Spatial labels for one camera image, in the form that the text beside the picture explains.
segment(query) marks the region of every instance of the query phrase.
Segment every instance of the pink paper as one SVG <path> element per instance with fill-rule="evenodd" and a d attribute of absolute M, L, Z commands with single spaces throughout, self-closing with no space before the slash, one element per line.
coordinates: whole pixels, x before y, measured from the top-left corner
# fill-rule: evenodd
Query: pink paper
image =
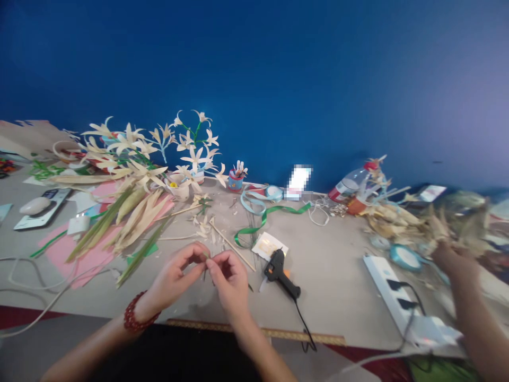
<path fill-rule="evenodd" d="M 167 215 L 168 211 L 170 211 L 174 203 L 171 201 L 173 196 L 166 196 L 166 204 L 161 210 L 161 212 L 157 215 L 156 219 L 159 219 L 165 215 Z M 86 270 L 90 270 L 86 272 L 83 276 L 73 282 L 71 288 L 77 289 L 88 283 L 95 275 L 97 275 L 109 262 L 111 262 L 115 256 L 112 252 L 113 248 L 108 248 L 108 250 L 103 250 L 103 247 L 115 237 L 115 235 L 122 229 L 125 225 L 127 219 L 124 219 L 124 222 L 119 226 L 110 227 L 106 234 L 102 237 L 102 239 L 97 243 L 97 245 L 88 251 L 84 256 L 82 256 L 76 266 L 73 263 L 66 263 L 65 260 L 69 257 L 69 254 L 76 247 L 76 241 L 73 240 L 71 236 L 65 235 L 58 239 L 54 244 L 52 244 L 48 249 L 46 249 L 45 253 L 48 256 L 49 260 L 55 265 L 62 275 L 62 277 L 67 277 L 69 280 L 72 280 L 75 276 L 86 272 Z M 63 231 L 65 231 L 68 227 L 68 223 L 64 224 L 61 227 L 55 229 L 52 233 L 46 236 L 42 241 L 38 243 L 39 247 L 44 246 L 48 241 L 52 238 L 56 237 Z"/>
<path fill-rule="evenodd" d="M 102 196 L 111 195 L 117 192 L 117 183 L 112 180 L 108 182 L 101 183 L 94 191 L 92 191 L 92 195 L 97 198 L 101 198 Z M 101 203 L 111 204 L 115 202 L 115 197 L 101 198 Z"/>

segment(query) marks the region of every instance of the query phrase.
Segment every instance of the plastic bottle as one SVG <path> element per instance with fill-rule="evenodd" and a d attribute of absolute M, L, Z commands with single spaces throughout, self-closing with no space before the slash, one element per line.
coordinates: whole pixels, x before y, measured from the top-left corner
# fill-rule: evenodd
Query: plastic bottle
<path fill-rule="evenodd" d="M 349 173 L 329 192 L 329 198 L 334 202 L 340 203 L 353 196 L 359 191 L 359 187 L 363 180 L 371 176 L 370 170 L 376 170 L 375 163 L 368 162 L 364 167 Z"/>

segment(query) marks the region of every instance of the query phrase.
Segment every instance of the red beaded bracelet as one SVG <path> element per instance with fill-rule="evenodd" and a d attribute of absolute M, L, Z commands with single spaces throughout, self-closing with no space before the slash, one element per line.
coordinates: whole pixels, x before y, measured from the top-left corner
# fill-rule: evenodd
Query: red beaded bracelet
<path fill-rule="evenodd" d="M 145 292 L 146 291 L 138 294 L 128 305 L 128 307 L 126 308 L 126 312 L 124 313 L 124 328 L 129 330 L 130 332 L 139 332 L 147 329 L 157 320 L 159 314 L 161 314 L 161 312 L 159 312 L 150 320 L 143 323 L 136 321 L 136 318 L 134 317 L 134 308 L 136 307 L 136 303 L 138 302 L 140 297 L 143 296 Z"/>

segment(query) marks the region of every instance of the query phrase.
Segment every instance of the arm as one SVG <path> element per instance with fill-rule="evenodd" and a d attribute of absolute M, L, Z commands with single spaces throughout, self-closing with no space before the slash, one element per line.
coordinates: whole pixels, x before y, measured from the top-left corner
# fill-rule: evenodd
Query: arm
<path fill-rule="evenodd" d="M 509 340 L 484 303 L 480 265 L 468 251 L 444 242 L 432 256 L 451 280 L 458 328 L 473 364 L 487 381 L 508 381 Z"/>
<path fill-rule="evenodd" d="M 239 346 L 254 362 L 264 381 L 297 381 L 249 313 L 248 274 L 233 251 L 207 260 L 207 268 L 219 292 L 221 305 Z"/>
<path fill-rule="evenodd" d="M 206 268 L 204 252 L 210 253 L 205 245 L 194 242 L 171 257 L 150 289 L 136 304 L 134 315 L 138 322 L 146 322 L 172 305 L 200 277 Z M 184 275 L 183 270 L 191 263 L 197 265 Z M 124 328 L 124 315 L 114 318 L 57 361 L 41 380 L 88 380 L 108 356 L 132 343 L 141 334 L 142 332 L 131 332 Z"/>

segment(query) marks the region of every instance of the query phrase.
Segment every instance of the red bottle cap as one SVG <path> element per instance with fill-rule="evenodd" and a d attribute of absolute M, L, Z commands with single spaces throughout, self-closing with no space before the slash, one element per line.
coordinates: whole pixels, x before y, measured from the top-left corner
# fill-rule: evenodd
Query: red bottle cap
<path fill-rule="evenodd" d="M 376 170 L 378 168 L 378 166 L 376 165 L 375 162 L 368 162 L 364 165 L 364 168 L 366 170 Z"/>

